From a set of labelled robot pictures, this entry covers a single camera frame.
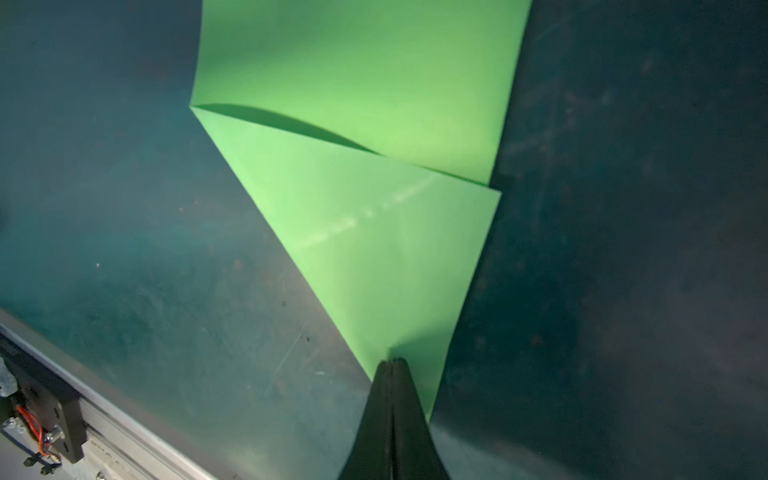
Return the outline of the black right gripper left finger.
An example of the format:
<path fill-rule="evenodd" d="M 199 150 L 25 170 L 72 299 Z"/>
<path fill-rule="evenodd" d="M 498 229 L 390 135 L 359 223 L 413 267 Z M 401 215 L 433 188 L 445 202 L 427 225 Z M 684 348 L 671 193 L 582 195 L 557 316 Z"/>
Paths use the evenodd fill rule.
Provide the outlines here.
<path fill-rule="evenodd" d="M 339 479 L 386 480 L 393 476 L 392 363 L 376 370 L 358 432 Z"/>

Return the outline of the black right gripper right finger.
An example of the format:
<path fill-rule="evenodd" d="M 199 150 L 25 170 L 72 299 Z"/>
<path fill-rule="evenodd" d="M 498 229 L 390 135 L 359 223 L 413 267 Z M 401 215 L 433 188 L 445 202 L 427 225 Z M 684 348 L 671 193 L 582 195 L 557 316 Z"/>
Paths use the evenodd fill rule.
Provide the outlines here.
<path fill-rule="evenodd" d="M 403 358 L 397 358 L 392 367 L 393 478 L 448 479 L 408 364 Z"/>

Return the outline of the green square paper sheet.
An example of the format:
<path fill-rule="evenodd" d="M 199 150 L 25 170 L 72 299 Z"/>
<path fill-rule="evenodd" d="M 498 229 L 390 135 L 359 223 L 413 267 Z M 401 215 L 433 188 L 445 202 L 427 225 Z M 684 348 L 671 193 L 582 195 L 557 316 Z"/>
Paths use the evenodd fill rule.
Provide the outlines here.
<path fill-rule="evenodd" d="M 206 1 L 191 108 L 368 375 L 433 409 L 527 1 Z"/>

